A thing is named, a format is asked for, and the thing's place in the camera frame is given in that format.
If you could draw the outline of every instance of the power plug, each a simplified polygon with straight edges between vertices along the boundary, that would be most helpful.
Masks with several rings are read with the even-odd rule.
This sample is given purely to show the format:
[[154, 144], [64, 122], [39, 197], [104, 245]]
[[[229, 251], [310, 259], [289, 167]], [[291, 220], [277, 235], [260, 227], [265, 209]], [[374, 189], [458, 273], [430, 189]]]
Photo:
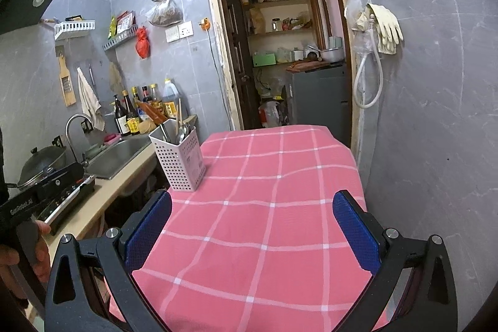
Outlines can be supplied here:
[[207, 17], [203, 18], [201, 20], [201, 23], [199, 23], [199, 26], [201, 26], [201, 29], [204, 31], [208, 31], [211, 28], [211, 22]]

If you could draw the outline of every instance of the gray refrigerator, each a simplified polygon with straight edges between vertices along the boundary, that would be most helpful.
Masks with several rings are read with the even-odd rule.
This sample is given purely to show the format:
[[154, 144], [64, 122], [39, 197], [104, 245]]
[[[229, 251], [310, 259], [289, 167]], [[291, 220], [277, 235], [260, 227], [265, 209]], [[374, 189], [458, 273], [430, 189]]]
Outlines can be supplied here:
[[307, 72], [285, 72], [289, 124], [326, 126], [350, 147], [350, 84], [344, 63]]

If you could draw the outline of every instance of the white wall shelf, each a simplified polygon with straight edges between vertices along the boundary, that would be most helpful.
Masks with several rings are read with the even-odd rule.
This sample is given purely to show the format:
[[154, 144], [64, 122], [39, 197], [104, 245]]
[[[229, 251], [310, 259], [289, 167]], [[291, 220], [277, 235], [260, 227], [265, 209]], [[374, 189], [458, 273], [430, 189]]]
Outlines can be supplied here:
[[313, 32], [315, 29], [314, 28], [309, 28], [309, 29], [298, 29], [298, 30], [282, 30], [280, 32], [267, 32], [267, 33], [258, 33], [258, 34], [249, 34], [249, 38], [253, 37], [266, 37], [270, 35], [283, 35], [283, 34], [300, 34], [303, 32]]
[[88, 35], [95, 30], [95, 20], [80, 20], [76, 22], [61, 22], [54, 26], [55, 40], [72, 39]]

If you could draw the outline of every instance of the kitchen countertop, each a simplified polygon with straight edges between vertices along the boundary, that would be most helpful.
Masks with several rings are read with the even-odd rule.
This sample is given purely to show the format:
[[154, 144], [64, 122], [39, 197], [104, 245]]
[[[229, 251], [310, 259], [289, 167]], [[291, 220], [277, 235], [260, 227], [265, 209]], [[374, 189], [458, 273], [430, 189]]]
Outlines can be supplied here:
[[95, 191], [65, 218], [63, 225], [55, 236], [47, 235], [45, 237], [50, 260], [52, 261], [55, 256], [62, 235], [69, 233], [73, 234], [76, 239], [82, 239], [94, 222], [119, 196], [121, 190], [154, 158], [156, 158], [156, 154], [153, 144], [147, 145], [111, 180], [96, 179]]

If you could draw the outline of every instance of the blue gripper pad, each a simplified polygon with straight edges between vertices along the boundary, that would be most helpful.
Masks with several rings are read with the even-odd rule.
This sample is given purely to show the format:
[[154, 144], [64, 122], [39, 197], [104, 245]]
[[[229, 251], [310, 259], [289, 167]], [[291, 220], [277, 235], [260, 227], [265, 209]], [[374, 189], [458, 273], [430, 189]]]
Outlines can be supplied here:
[[380, 268], [378, 244], [342, 192], [335, 194], [332, 211], [359, 265], [374, 276]]
[[123, 260], [128, 273], [143, 266], [168, 221], [171, 210], [169, 193], [160, 190], [141, 212], [132, 214], [123, 226], [125, 237]]

